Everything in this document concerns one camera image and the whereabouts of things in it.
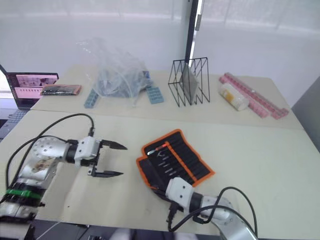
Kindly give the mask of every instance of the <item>black wire rack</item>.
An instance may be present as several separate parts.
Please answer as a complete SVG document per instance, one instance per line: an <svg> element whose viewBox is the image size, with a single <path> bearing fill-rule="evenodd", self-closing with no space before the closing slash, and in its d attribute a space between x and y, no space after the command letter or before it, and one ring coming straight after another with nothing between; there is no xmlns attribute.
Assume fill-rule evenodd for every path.
<svg viewBox="0 0 320 240"><path fill-rule="evenodd" d="M208 58L174 60L168 86L178 107L210 103Z"/></svg>

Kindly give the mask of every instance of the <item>plastic container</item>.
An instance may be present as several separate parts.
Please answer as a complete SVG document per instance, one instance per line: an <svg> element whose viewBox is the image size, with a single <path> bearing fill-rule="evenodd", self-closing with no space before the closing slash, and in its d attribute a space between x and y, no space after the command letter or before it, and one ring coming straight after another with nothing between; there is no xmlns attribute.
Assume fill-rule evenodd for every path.
<svg viewBox="0 0 320 240"><path fill-rule="evenodd" d="M223 84L219 89L219 93L238 111L246 109L249 105L249 99L243 96L230 83Z"/></svg>

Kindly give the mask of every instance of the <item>beige tabletop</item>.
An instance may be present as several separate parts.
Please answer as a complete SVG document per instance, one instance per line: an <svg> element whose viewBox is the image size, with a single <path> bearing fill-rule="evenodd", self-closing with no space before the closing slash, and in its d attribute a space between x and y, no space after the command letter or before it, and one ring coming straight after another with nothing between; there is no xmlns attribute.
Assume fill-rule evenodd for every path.
<svg viewBox="0 0 320 240"><path fill-rule="evenodd" d="M0 143L0 178L10 155L28 139L67 112L31 110ZM196 192L216 196L227 186L238 187L250 198L257 215L259 238L319 239L320 154L301 129L257 127L158 120L92 114L95 137L117 141L128 150L104 149L101 170L123 172L113 178L93 178L87 168L59 163L57 175L44 195L46 206L38 219L110 227L167 230L169 203L157 197L143 182L136 159L141 147L162 135L181 129L186 140L216 174ZM53 127L48 134L64 139L87 135L89 121L75 117ZM19 154L10 175L17 168ZM4 181L0 193L5 192ZM226 195L251 224L252 214L238 194ZM177 213L174 223L182 219ZM218 234L213 224L191 220L179 231Z"/></svg>
<svg viewBox="0 0 320 240"><path fill-rule="evenodd" d="M251 109L236 111L219 94L219 75L209 75L211 101L203 104L178 107L168 87L170 72L150 71L150 77L160 88L164 97L163 103L151 104L145 91L141 92L136 106L132 101L124 98L99 98L94 108L85 108L84 103L92 89L86 72L94 76L96 71L81 66L71 67L57 82L57 84L80 84L82 90L78 96L44 96L33 110L58 111L70 113L88 113L108 116L126 116L156 120L173 120L194 123L232 124L246 126L275 127L288 129L303 129L294 113L278 91L273 81L265 77L240 76L239 78L271 100L280 108L287 108L290 113L281 119L271 116L260 118Z"/></svg>

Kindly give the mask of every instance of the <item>laptop screen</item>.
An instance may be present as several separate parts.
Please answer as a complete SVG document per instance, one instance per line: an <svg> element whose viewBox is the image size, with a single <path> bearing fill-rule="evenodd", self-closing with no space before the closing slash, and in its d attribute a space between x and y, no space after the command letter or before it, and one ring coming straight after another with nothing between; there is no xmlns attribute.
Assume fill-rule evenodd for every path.
<svg viewBox="0 0 320 240"><path fill-rule="evenodd" d="M43 86L59 79L57 73L6 72L1 65L0 70L6 76L19 109L30 109L42 97Z"/></svg>

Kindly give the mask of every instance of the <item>clear plastic bag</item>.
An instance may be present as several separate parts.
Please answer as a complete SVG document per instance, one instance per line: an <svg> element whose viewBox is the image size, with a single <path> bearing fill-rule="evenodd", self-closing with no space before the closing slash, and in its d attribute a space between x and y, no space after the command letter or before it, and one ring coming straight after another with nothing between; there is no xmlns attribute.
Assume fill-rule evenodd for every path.
<svg viewBox="0 0 320 240"><path fill-rule="evenodd" d="M144 63L129 52L111 46L102 38L81 41L77 45L97 66L97 75L88 71L86 76L101 97L130 98L135 105L140 91L152 86Z"/></svg>

